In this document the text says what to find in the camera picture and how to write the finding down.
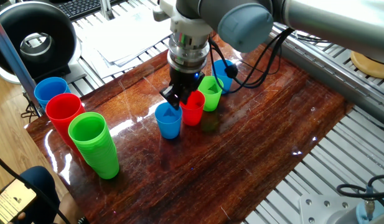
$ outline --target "wooden table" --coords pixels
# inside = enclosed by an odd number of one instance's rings
[[[249,64],[263,50],[240,54],[216,41],[227,59]],[[238,67],[244,79],[250,68]],[[112,180],[72,154],[46,116],[27,128],[92,223],[240,223],[352,106],[283,59],[261,87],[222,96],[200,125],[182,124],[168,141],[154,117],[168,83],[164,52],[82,98],[106,118],[117,146],[121,170]]]

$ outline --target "blue cup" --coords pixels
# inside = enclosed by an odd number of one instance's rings
[[[44,110],[50,99],[62,93],[71,92],[66,80],[59,77],[46,78],[34,89],[34,95]]]
[[[229,60],[226,60],[226,62],[228,65],[233,65],[233,63]],[[223,60],[217,60],[216,62],[214,62],[213,66],[215,66],[215,73],[217,74],[217,77],[220,78],[223,82],[223,89],[225,89],[226,91],[229,91],[230,86],[232,85],[233,79],[229,78],[227,73],[225,72],[226,66]]]
[[[179,135],[182,109],[175,110],[169,103],[160,104],[154,112],[163,138],[174,139]]]

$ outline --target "green plastic cup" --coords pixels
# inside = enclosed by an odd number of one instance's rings
[[[214,111],[217,109],[219,99],[221,98],[222,89],[219,87],[217,80],[213,76],[204,77],[203,81],[199,85],[199,90],[204,94],[205,104],[204,111]]]
[[[102,179],[112,179],[118,174],[116,145],[102,115],[95,112],[80,114],[70,123],[68,135],[85,162]]]

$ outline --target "red cup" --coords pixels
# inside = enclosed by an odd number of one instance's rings
[[[200,123],[203,115],[205,103],[204,94],[200,91],[194,91],[190,94],[187,104],[180,103],[182,108],[182,120],[186,125],[195,126]]]
[[[48,102],[45,112],[65,143],[80,158],[84,159],[68,135],[68,127],[73,119],[85,113],[85,108],[82,106],[79,97],[71,93],[59,94]]]

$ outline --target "plastic cup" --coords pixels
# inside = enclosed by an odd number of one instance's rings
[[[223,86],[223,82],[218,78],[219,83]],[[205,96],[204,111],[214,111],[217,109],[219,99],[221,98],[222,89],[218,86],[217,80],[213,76],[204,77],[200,83],[199,90]]]
[[[226,60],[228,65],[233,65],[233,62]],[[225,72],[225,64],[223,63],[223,60],[217,60],[214,62],[215,67],[215,73],[217,74],[217,77],[221,79],[223,82],[223,88],[226,91],[229,91],[230,86],[232,85],[233,79],[229,78],[227,73]]]
[[[62,93],[71,92],[67,82],[59,77],[51,77],[42,80],[34,89],[34,95],[44,110],[50,99]]]
[[[179,135],[182,109],[175,110],[169,103],[162,103],[154,112],[163,138],[174,139]]]
[[[78,115],[85,113],[78,96],[62,93],[53,97],[47,104],[46,113],[57,132],[73,151],[82,158],[76,145],[68,135],[68,126]]]
[[[200,123],[203,115],[205,103],[204,94],[200,91],[194,91],[190,94],[187,104],[180,103],[182,108],[182,120],[186,125],[195,126]]]
[[[112,179],[118,174],[116,145],[102,115],[87,112],[77,116],[68,127],[68,135],[85,162],[102,179]]]

